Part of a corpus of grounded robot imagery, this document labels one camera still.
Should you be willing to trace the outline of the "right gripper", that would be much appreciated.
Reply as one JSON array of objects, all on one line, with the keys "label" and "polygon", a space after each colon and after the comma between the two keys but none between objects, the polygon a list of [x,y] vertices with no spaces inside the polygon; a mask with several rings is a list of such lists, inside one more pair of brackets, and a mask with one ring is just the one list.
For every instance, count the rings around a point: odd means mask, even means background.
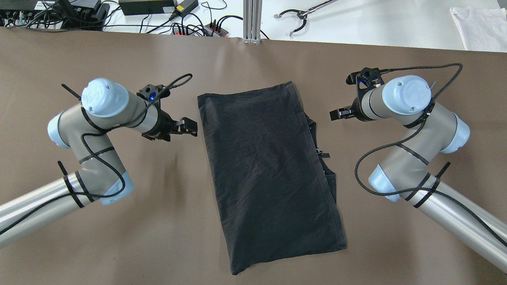
[{"label": "right gripper", "polygon": [[330,112],[331,121],[351,118],[356,118],[360,121],[366,121],[366,115],[362,110],[362,103],[359,96],[354,99],[351,105],[348,105],[341,109],[332,110]]}]

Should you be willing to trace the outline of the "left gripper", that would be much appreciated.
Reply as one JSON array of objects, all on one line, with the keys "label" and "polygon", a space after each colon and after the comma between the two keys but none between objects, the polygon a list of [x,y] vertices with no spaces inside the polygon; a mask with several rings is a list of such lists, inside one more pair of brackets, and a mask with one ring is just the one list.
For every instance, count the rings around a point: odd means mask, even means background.
[{"label": "left gripper", "polygon": [[198,136],[198,124],[189,118],[182,118],[180,126],[176,125],[177,121],[173,120],[165,111],[157,110],[157,121],[154,127],[147,132],[141,134],[142,137],[154,141],[164,140],[171,141],[171,135],[192,135]]}]

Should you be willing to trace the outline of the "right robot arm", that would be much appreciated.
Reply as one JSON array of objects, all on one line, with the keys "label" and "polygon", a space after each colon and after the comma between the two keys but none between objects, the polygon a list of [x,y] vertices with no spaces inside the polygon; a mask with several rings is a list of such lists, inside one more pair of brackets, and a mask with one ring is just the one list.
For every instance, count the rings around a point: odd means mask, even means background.
[{"label": "right robot arm", "polygon": [[363,122],[395,119],[406,128],[402,139],[374,148],[355,165],[357,183],[367,192],[397,202],[404,199],[460,241],[506,272],[506,224],[442,182],[449,163],[437,175],[427,171],[439,154],[464,146],[469,126],[436,101],[459,76],[463,66],[445,85],[432,93],[420,76],[400,76],[385,82],[383,74],[394,69],[364,67],[351,73],[346,83],[356,87],[351,105],[332,110],[332,121],[356,118]]}]

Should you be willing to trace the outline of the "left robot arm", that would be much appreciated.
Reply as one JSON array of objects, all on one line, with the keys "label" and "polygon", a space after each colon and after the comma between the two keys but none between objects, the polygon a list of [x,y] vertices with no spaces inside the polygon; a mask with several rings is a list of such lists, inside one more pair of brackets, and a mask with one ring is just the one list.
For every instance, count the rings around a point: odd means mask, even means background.
[{"label": "left robot arm", "polygon": [[132,179],[108,137],[112,130],[126,127],[151,141],[170,141],[171,135],[196,137],[194,120],[174,120],[160,107],[160,100],[172,89],[191,79],[188,73],[168,85],[149,84],[134,93],[109,79],[90,81],[78,96],[79,103],[47,126],[51,141],[73,151],[80,169],[68,173],[58,162],[62,178],[3,204],[1,247],[95,201],[109,205],[132,193]]}]

